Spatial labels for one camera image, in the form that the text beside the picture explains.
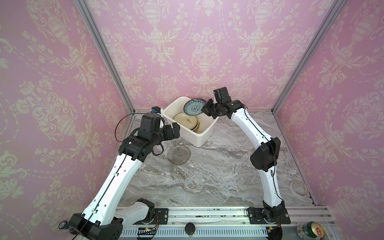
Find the cream plate with plant drawing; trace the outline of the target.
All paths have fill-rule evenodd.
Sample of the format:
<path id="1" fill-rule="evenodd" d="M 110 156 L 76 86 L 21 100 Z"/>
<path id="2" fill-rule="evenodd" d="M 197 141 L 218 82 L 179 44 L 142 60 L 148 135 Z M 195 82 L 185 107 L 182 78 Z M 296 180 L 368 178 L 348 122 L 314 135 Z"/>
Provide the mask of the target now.
<path id="1" fill-rule="evenodd" d="M 186 113 L 177 114 L 173 120 L 176 121 L 179 125 L 182 125 L 191 131 L 193 131 L 197 125 L 197 117 L 189 116 Z"/>

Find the blue floral small plate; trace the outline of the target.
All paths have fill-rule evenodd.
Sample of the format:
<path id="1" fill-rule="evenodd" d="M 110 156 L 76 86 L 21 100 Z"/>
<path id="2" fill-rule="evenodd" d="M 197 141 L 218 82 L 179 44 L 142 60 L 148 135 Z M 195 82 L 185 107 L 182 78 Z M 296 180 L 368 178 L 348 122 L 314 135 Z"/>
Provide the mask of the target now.
<path id="1" fill-rule="evenodd" d="M 187 101 L 183 107 L 183 111 L 188 116 L 198 116 L 203 113 L 206 101 L 201 98 L 195 98 Z"/>

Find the white plate green red rim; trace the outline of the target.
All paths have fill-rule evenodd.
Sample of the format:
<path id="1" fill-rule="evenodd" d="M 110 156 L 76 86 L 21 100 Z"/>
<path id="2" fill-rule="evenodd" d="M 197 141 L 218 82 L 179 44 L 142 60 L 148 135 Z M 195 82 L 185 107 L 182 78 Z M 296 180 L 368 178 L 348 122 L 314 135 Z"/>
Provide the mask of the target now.
<path id="1" fill-rule="evenodd" d="M 196 132 L 199 130 L 199 128 L 200 128 L 200 120 L 197 119 L 197 125 L 196 125 L 195 128 L 193 129 L 193 132 L 196 133 Z"/>

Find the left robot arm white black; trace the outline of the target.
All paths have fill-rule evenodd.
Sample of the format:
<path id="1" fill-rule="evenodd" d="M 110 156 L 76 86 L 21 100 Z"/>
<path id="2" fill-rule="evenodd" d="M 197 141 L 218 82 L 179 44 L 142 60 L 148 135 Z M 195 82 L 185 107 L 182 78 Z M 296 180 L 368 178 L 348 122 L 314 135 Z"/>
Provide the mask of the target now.
<path id="1" fill-rule="evenodd" d="M 117 240 L 124 228 L 137 222 L 159 225 L 155 205 L 138 199 L 118 211 L 117 207 L 129 182 L 154 148 L 164 141 L 180 137 L 180 125 L 167 125 L 159 108 L 142 115 L 141 124 L 122 140 L 113 167 L 100 190 L 82 213 L 73 214 L 69 228 L 75 236 L 88 240 Z"/>

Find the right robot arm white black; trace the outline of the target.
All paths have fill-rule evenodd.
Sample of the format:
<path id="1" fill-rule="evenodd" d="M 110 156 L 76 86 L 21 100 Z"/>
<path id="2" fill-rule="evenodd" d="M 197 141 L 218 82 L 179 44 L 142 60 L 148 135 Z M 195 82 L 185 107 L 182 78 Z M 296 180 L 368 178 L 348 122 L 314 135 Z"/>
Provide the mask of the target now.
<path id="1" fill-rule="evenodd" d="M 250 156 L 258 170 L 263 187 L 263 215 L 267 223 L 290 224 L 291 220 L 277 180 L 277 159 L 281 141 L 267 134 L 250 116 L 247 107 L 239 100 L 232 100 L 226 87 L 214 90 L 215 99 L 209 99 L 203 113 L 213 119 L 226 116 L 248 136 L 255 151 Z"/>

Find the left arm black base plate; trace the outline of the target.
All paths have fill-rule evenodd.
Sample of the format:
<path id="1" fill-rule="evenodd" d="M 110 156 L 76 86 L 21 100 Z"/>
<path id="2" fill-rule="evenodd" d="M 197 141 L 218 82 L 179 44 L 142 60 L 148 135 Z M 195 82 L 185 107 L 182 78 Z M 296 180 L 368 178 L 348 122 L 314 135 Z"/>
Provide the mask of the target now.
<path id="1" fill-rule="evenodd" d="M 149 215 L 142 221 L 138 221 L 135 225 L 166 225 L 168 223 L 169 209 L 154 208 L 149 210 Z"/>

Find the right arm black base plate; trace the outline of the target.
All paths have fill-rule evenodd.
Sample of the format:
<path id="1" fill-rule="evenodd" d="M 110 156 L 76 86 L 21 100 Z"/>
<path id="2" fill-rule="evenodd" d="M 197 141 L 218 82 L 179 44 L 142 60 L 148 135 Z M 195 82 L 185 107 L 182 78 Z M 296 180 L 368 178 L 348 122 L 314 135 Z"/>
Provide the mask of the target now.
<path id="1" fill-rule="evenodd" d="M 275 217 L 274 220 L 267 220 L 266 215 L 264 214 L 264 208 L 255 208 L 249 207 L 245 210 L 246 216 L 248 217 L 251 225 L 289 225 L 291 224 L 291 219 L 286 209 L 283 210 L 283 213 Z"/>

